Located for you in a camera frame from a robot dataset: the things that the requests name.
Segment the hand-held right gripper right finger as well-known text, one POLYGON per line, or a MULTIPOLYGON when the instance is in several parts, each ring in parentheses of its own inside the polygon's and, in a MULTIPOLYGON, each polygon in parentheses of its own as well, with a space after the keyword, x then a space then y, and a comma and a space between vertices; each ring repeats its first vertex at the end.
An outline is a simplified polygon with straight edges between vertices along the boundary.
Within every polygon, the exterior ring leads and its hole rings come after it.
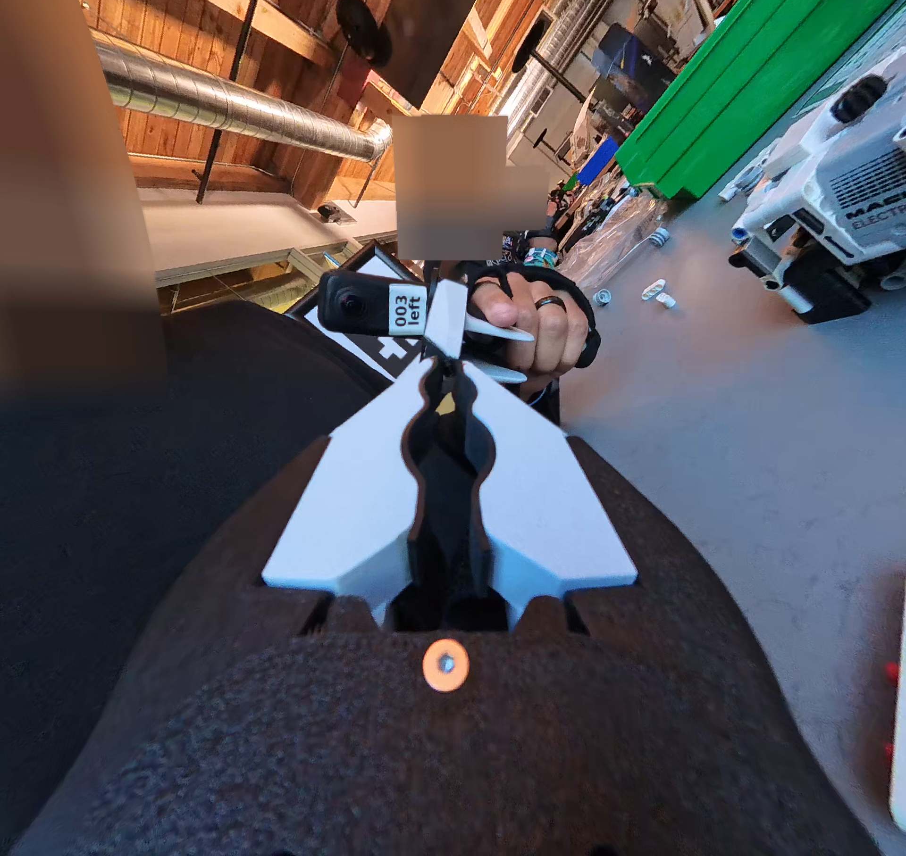
POLYGON ((637 568, 562 430, 473 364, 463 373, 494 447, 478 503, 509 626, 538 597, 633 585, 637 568))

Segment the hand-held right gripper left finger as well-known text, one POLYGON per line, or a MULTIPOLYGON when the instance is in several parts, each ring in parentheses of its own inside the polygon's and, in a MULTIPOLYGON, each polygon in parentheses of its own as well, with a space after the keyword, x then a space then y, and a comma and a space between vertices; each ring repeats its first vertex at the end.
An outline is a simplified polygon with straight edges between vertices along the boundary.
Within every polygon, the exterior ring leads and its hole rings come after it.
POLYGON ((262 571, 267 586, 360 598, 384 624, 388 604, 411 582, 407 539, 419 490, 402 437, 425 409, 421 386, 433 366, 410 364, 330 434, 262 571))

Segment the another person's forearm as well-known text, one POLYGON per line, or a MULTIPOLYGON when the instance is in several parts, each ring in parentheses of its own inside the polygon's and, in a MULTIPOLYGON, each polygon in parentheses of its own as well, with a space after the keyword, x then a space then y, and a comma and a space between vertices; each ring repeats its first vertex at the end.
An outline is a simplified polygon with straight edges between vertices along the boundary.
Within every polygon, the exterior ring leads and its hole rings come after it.
POLYGON ((555 269, 560 262, 559 242, 550 229, 506 231, 502 261, 525 266, 555 269))

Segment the person's left forearm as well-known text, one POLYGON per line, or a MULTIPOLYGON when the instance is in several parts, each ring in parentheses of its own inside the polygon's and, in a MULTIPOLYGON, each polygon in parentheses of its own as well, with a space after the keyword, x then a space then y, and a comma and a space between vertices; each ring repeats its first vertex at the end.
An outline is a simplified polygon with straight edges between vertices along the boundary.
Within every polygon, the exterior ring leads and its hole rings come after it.
POLYGON ((540 389, 553 383, 552 388, 536 406, 530 407, 539 415, 551 421, 554 425, 561 425, 560 381, 550 375, 535 375, 527 378, 517 389, 518 397, 527 404, 540 389))

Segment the partly built lego truck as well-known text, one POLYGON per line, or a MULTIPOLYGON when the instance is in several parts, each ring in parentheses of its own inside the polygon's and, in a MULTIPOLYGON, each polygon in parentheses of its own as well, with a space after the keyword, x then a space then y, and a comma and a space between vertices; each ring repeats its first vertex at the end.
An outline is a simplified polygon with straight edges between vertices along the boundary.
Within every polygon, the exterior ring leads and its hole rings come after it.
POLYGON ((766 149, 729 264, 809 325, 905 284, 905 65, 891 55, 766 149))

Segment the person's left hand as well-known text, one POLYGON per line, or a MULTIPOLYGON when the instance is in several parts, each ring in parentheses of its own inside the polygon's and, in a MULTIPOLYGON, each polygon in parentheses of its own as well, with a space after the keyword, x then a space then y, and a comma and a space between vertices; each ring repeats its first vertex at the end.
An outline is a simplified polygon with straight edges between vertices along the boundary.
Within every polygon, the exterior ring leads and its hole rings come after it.
POLYGON ((502 279, 477 281, 471 307, 490 324, 530 333, 532 341, 507 340, 501 357, 510 369, 528 377, 560 378, 577 364, 586 343, 589 322, 570 294, 544 279, 530 281, 512 272, 502 279))

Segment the clear plastic bag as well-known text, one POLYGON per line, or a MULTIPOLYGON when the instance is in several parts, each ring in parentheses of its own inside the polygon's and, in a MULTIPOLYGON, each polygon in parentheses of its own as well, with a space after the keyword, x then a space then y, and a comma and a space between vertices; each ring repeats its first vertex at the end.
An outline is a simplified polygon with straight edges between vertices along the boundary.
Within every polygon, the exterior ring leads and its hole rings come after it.
POLYGON ((592 297, 643 253, 656 249, 648 237, 664 227, 670 204, 648 192, 628 195, 617 203, 595 232, 564 253, 558 273, 592 297))

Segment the blue plastic bin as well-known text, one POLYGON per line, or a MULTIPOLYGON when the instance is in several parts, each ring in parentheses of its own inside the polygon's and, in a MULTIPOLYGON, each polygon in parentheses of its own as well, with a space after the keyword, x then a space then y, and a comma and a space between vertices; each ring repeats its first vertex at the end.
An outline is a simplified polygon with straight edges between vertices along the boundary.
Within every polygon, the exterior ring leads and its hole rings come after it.
POLYGON ((583 187, 591 186, 598 177, 610 166, 619 143, 612 136, 604 137, 595 151, 576 171, 576 181, 583 187))

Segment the black ceiling pipe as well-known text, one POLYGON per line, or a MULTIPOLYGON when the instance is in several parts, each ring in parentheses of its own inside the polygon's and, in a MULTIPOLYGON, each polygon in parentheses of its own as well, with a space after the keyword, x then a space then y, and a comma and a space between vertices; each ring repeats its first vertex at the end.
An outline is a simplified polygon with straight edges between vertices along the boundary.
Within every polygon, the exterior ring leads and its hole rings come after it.
MULTIPOLYGON (((229 72, 228 80, 235 82, 238 78, 241 64, 243 62, 243 57, 245 53, 245 48, 252 31, 252 25, 254 22, 254 16, 259 0, 249 0, 246 6, 245 13, 243 15, 242 26, 240 28, 239 37, 237 38, 235 44, 235 52, 231 64, 231 69, 229 72)), ((196 196, 196 202, 198 205, 203 204, 205 196, 207 194, 214 164, 217 161, 218 150, 220 147, 221 139, 223 136, 223 131, 221 129, 215 129, 210 141, 210 147, 208 154, 205 160, 204 169, 198 176, 199 186, 196 196)))

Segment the round black ceiling fixture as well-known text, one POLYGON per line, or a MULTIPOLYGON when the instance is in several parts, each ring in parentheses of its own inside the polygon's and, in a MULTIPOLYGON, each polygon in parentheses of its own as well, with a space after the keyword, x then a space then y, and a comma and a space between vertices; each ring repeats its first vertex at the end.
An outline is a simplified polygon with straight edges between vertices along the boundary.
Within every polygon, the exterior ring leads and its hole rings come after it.
POLYGON ((544 38, 545 33, 548 31, 552 22, 553 21, 549 17, 544 16, 542 13, 538 15, 515 52, 511 67, 511 73, 513 75, 523 71, 528 61, 537 55, 539 43, 544 38))
POLYGON ((385 24, 378 24, 364 0, 337 0, 335 14, 349 47, 371 69, 381 69, 390 63, 393 51, 390 31, 385 24))

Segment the dark hanging ceiling panel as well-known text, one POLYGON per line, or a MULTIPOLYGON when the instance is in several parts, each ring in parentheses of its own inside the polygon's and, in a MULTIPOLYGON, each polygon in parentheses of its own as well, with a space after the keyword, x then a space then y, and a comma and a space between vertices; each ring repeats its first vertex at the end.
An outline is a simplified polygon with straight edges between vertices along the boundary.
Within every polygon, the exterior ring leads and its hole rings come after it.
POLYGON ((392 0, 383 24, 391 38, 381 77, 420 108, 476 0, 392 0))

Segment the dark blue standing banner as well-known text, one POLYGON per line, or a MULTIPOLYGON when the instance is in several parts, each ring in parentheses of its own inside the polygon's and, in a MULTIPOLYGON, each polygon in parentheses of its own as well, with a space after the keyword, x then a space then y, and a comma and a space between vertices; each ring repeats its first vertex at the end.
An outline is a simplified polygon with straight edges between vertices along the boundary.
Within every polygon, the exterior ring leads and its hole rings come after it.
POLYGON ((592 64, 642 115, 651 111, 676 79, 656 51, 618 23, 608 26, 595 47, 592 64))

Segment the green plastic bin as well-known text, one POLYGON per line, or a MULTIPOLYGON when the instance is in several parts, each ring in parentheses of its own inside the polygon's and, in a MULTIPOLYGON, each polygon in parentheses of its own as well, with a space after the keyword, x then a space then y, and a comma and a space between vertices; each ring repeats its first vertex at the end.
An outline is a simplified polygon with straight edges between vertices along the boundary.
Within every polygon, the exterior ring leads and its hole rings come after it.
POLYGON ((633 186, 699 199, 898 0, 739 0, 618 149, 633 186))

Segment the silver ventilation duct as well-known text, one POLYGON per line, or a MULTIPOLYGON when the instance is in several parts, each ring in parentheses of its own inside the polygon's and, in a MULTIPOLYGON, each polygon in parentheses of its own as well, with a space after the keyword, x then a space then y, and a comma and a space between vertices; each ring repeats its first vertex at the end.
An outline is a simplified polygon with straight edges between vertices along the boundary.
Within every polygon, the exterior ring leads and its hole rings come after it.
POLYGON ((378 160, 391 127, 368 131, 90 29, 115 107, 341 159, 378 160))
MULTIPOLYGON (((612 0, 559 0, 554 4, 552 22, 541 38, 539 51, 554 69, 565 72, 595 30, 612 0)), ((551 88, 554 77, 534 59, 527 73, 518 77, 515 91, 504 103, 501 115, 507 119, 507 136, 525 124, 540 95, 551 88)))

